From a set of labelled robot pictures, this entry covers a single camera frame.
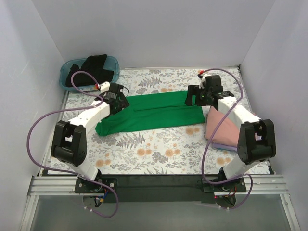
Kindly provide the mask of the green t shirt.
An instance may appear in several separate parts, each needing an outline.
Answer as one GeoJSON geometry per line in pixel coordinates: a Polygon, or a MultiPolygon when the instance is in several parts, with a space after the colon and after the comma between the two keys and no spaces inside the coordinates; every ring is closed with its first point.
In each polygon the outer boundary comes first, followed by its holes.
{"type": "Polygon", "coordinates": [[[129,96],[129,106],[103,119],[95,131],[99,136],[107,136],[204,123],[202,108],[185,105],[186,96],[185,91],[129,96]]]}

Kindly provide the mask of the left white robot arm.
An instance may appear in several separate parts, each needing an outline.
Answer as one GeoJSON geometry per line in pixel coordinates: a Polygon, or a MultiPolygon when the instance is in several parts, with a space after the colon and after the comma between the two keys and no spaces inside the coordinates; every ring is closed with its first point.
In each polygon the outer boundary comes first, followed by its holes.
{"type": "Polygon", "coordinates": [[[78,175],[95,180],[100,171],[87,158],[87,134],[103,119],[117,114],[129,103],[123,93],[126,87],[105,82],[91,106],[69,121],[60,120],[55,126],[51,156],[67,164],[78,175]]]}

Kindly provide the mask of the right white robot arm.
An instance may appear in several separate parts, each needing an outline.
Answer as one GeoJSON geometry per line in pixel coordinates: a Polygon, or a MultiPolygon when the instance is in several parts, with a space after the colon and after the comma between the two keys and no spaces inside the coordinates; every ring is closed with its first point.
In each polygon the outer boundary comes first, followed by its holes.
{"type": "Polygon", "coordinates": [[[219,75],[206,76],[199,85],[189,85],[185,104],[213,106],[239,129],[237,156],[218,173],[213,185],[225,184],[241,178],[249,169],[276,155],[274,123],[261,119],[239,104],[230,91],[224,91],[219,75]]]}

